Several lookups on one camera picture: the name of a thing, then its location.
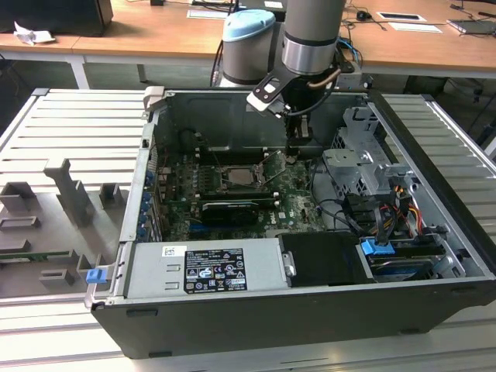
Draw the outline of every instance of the motherboard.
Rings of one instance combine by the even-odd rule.
[[[215,154],[166,155],[158,170],[165,239],[271,238],[325,231],[309,191],[310,163],[288,161],[281,151],[229,160]]]

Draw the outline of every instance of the floor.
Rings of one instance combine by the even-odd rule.
[[[15,62],[15,70],[29,85],[27,88],[13,70],[3,70],[0,75],[0,131],[12,121],[33,88],[77,88],[69,64],[62,62]],[[144,89],[140,83],[135,65],[87,64],[85,70],[89,83],[94,89]],[[150,85],[164,85],[169,88],[201,88],[208,86],[210,69],[207,67],[160,67],[146,66]],[[402,93],[407,77],[398,75],[374,75],[374,88],[387,93]],[[449,79],[444,92],[436,101],[465,130],[469,128],[480,110],[496,93],[496,81],[481,81],[484,92],[479,102],[474,101],[473,90],[477,82],[468,79]],[[418,85],[419,92],[429,93],[429,84]],[[496,99],[477,120],[470,131],[477,138],[481,130],[496,117]]]

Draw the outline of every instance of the power supply label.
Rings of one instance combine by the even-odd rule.
[[[187,250],[184,291],[195,293],[246,291],[243,249]]]

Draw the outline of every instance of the white document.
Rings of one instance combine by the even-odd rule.
[[[203,18],[203,19],[226,19],[226,12],[214,12],[210,10],[188,10],[187,18]]]
[[[24,27],[19,26],[17,22],[14,22],[14,24],[14,35],[23,43],[33,46],[36,43],[49,43],[50,41],[55,41],[48,31],[32,31],[31,29],[25,29]]]
[[[274,9],[283,9],[282,2],[265,2],[265,6]]]
[[[396,31],[416,31],[418,33],[442,33],[443,32],[435,26],[422,25],[421,23],[389,22],[388,24]]]

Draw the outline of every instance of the wooden desk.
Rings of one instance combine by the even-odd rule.
[[[367,7],[375,20],[383,21],[377,12],[419,14],[426,23],[445,23],[447,19],[468,19],[468,15],[451,9],[447,0],[354,0],[357,7]],[[496,13],[496,5],[465,2],[466,12],[476,18],[478,12]],[[343,19],[356,21],[356,9],[344,12]],[[496,78],[496,39],[490,36],[460,36],[450,25],[436,26],[443,33],[396,31],[382,23],[357,24],[351,30],[356,48],[363,54],[364,72],[381,74],[424,74],[432,76],[468,75]],[[341,35],[348,37],[343,27]]]
[[[214,58],[222,38],[224,21],[187,18],[188,4],[112,0],[112,9],[114,18],[105,37],[81,37],[74,53]]]
[[[450,9],[449,0],[353,0],[367,7],[376,20],[377,11],[415,13],[431,23],[468,19]],[[84,63],[138,64],[140,80],[145,64],[210,66],[222,37],[220,19],[189,19],[186,4],[151,7],[148,0],[112,0],[114,18],[104,37],[57,36],[57,43],[28,46],[13,35],[0,34],[0,53],[13,60],[60,60],[71,64],[79,88],[89,88]],[[465,2],[477,12],[496,12],[496,6]],[[344,19],[356,20],[349,9]],[[465,78],[496,78],[496,40],[459,36],[452,26],[437,26],[443,33],[387,31],[374,23],[356,24],[351,31],[364,58],[363,72]],[[342,35],[348,36],[345,28]]]

